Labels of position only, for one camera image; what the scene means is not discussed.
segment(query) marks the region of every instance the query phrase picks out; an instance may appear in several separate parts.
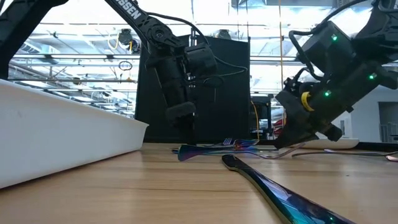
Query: black panel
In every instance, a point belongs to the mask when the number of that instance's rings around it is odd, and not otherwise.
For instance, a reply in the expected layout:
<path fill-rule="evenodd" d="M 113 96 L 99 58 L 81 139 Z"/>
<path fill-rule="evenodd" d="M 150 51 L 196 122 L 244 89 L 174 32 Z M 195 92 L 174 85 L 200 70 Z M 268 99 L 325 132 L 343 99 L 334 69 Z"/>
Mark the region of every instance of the black panel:
<path fill-rule="evenodd" d="M 188 44 L 189 36 L 181 39 Z M 247 42 L 208 38 L 213 53 L 228 63 L 249 67 L 250 48 Z M 137 90 L 136 119 L 149 124 L 145 142 L 181 142 L 178 132 L 165 118 L 166 104 L 156 75 L 145 69 L 148 53 L 141 52 Z M 238 68 L 218 65 L 218 73 L 236 72 Z M 197 88 L 197 118 L 195 134 L 198 142 L 217 142 L 225 137 L 249 137 L 249 92 L 250 78 L 241 73 L 225 77 L 225 83 L 215 91 L 213 88 Z"/>
<path fill-rule="evenodd" d="M 207 39 L 215 56 L 230 64 L 250 68 L 249 43 L 213 37 Z M 220 75 L 237 71 L 239 68 L 218 63 Z M 198 139 L 221 141 L 225 137 L 249 138 L 250 76 L 248 74 L 249 71 L 224 77 L 224 85 L 217 88 L 216 92 L 212 88 L 200 88 L 197 104 L 198 122 L 195 126 Z"/>

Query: black enclosure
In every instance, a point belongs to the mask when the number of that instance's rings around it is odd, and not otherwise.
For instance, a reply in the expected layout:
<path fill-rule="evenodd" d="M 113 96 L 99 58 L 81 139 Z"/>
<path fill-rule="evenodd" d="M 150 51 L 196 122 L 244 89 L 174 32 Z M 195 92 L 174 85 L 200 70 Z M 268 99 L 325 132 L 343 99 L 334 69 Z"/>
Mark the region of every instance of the black enclosure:
<path fill-rule="evenodd" d="M 256 107 L 254 110 L 253 105 L 250 107 L 250 131 L 252 138 L 257 138 L 257 117 L 259 120 L 267 120 L 266 123 L 259 125 L 260 138 L 266 139 L 267 135 L 273 132 L 271 125 L 271 99 L 273 96 L 252 96 L 251 100 Z"/>
<path fill-rule="evenodd" d="M 188 45 L 188 35 L 180 38 Z M 230 64 L 249 69 L 249 43 L 212 37 L 207 39 L 215 56 Z M 140 57 L 136 119 L 149 124 L 144 141 L 181 142 L 178 132 L 165 118 L 166 105 L 163 93 L 154 72 L 145 68 L 147 58 L 148 52 L 143 49 Z M 238 70 L 239 68 L 218 63 L 218 74 L 233 73 Z M 250 138 L 248 74 L 249 72 L 224 77 L 224 85 L 216 90 L 203 86 L 196 88 L 195 136 L 198 142 L 220 142 L 224 138 Z"/>

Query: ceiling light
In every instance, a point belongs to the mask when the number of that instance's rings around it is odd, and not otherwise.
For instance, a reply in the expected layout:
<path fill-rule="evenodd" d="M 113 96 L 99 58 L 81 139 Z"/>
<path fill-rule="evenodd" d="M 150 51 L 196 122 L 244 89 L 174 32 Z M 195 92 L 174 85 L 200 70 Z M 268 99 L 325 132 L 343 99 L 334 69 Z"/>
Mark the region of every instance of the ceiling light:
<path fill-rule="evenodd" d="M 48 89 L 47 91 L 79 91 L 77 89 Z"/>
<path fill-rule="evenodd" d="M 68 95 L 66 95 L 64 93 L 60 93 L 60 92 L 57 92 L 57 91 L 54 91 L 53 93 L 55 93 L 57 95 L 60 95 L 60 96 L 63 96 L 63 97 L 69 97 Z"/>
<path fill-rule="evenodd" d="M 252 61 L 280 61 L 280 57 L 262 57 L 262 56 L 257 56 L 257 57 L 250 57 L 250 60 Z M 283 61 L 288 61 L 292 62 L 295 60 L 295 57 L 282 57 Z"/>
<path fill-rule="evenodd" d="M 15 54 L 13 58 L 45 58 L 42 54 Z"/>
<path fill-rule="evenodd" d="M 84 97 L 84 96 L 74 96 L 73 98 L 76 99 L 76 100 L 84 101 L 84 102 L 92 102 L 92 101 L 94 101 L 93 99 L 88 98 L 88 97 Z"/>
<path fill-rule="evenodd" d="M 82 89 L 82 91 L 87 91 L 87 92 L 102 92 L 102 91 L 113 91 L 113 90 L 105 90 L 105 89 Z"/>
<path fill-rule="evenodd" d="M 104 108 L 109 109 L 109 110 L 116 110 L 117 107 L 115 106 L 104 106 Z"/>
<path fill-rule="evenodd" d="M 106 59 L 106 55 L 84 55 L 84 54 L 58 54 L 58 55 L 51 55 L 52 58 L 72 58 L 72 59 Z"/>
<path fill-rule="evenodd" d="M 21 81 L 21 83 L 31 85 L 31 86 L 36 86 L 36 87 L 41 87 L 41 88 L 48 88 L 52 87 L 48 84 L 42 83 L 42 82 L 37 82 L 37 81 Z"/>
<path fill-rule="evenodd" d="M 113 55 L 115 59 L 139 59 L 139 55 Z"/>

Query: yellow ring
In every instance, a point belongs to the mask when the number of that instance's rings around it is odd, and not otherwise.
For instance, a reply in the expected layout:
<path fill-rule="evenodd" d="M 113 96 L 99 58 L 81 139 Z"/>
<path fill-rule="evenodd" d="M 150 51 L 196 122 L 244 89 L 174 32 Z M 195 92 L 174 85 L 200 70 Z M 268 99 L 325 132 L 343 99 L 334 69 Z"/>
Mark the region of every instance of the yellow ring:
<path fill-rule="evenodd" d="M 315 111 L 314 109 L 311 108 L 311 106 L 308 104 L 307 98 L 310 97 L 310 92 L 305 92 L 301 95 L 301 104 L 303 104 L 304 108 L 307 111 Z"/>

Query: industrial ceiling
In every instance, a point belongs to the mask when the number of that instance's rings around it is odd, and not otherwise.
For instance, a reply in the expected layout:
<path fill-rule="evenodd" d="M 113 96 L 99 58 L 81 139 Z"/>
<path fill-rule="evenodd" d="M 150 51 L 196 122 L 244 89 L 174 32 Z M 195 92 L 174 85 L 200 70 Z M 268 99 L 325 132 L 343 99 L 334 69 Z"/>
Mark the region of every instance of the industrial ceiling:
<path fill-rule="evenodd" d="M 12 0 L 6 0 L 4 11 Z M 251 38 L 251 86 L 252 91 L 275 93 L 281 88 L 281 71 L 284 78 L 294 75 L 300 64 L 293 62 L 297 51 L 287 38 L 290 30 L 309 30 L 319 23 L 339 0 L 140 0 L 140 7 L 147 12 L 181 17 L 205 34 L 215 36 L 220 29 L 228 29 L 234 40 Z M 368 21 L 370 1 L 347 9 L 332 20 L 347 34 L 357 33 Z M 175 35 L 190 34 L 190 27 L 180 22 L 160 19 Z M 280 29 L 286 38 L 280 41 Z M 10 63 L 9 74 L 16 78 L 59 78 L 114 80 L 112 83 L 68 82 L 32 83 L 24 85 L 60 89 L 58 95 L 80 99 L 86 104 L 107 110 L 134 114 L 135 92 L 139 55 L 132 55 L 116 39 L 122 29 L 130 29 L 126 22 L 110 6 L 100 0 L 69 0 L 53 8 L 21 47 Z M 299 39 L 303 44 L 306 37 Z M 280 45 L 284 66 L 280 66 Z M 58 55 L 56 63 L 37 58 L 35 54 Z M 107 60 L 103 55 L 126 55 Z M 119 69 L 125 62 L 129 69 Z"/>

